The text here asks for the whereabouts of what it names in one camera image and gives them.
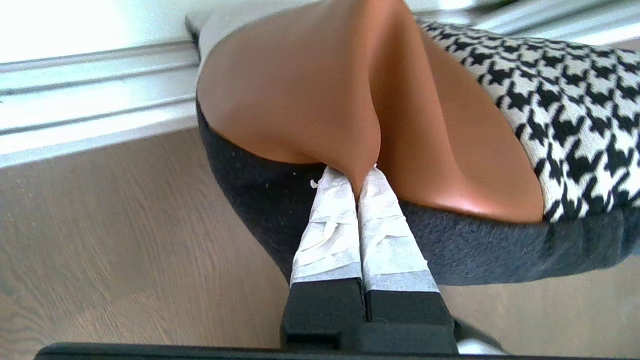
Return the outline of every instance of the laminate flooring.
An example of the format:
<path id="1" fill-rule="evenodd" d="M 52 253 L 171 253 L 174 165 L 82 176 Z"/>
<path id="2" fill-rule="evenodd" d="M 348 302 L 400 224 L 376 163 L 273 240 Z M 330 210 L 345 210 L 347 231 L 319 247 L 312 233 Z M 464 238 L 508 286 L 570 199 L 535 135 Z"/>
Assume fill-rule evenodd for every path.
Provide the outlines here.
<path id="1" fill-rule="evenodd" d="M 442 292 L 516 354 L 640 357 L 638 274 L 634 257 Z M 196 129 L 0 169 L 0 359 L 58 341 L 277 347 L 286 297 Z"/>

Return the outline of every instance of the houndstooth fabric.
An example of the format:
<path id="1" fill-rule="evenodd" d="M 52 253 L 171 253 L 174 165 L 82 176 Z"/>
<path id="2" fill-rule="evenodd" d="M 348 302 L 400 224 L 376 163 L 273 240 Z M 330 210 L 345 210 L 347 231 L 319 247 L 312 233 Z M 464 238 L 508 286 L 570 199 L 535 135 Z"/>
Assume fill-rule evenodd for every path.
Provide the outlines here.
<path id="1" fill-rule="evenodd" d="M 640 206 L 640 54 L 418 20 L 507 118 L 548 221 Z"/>

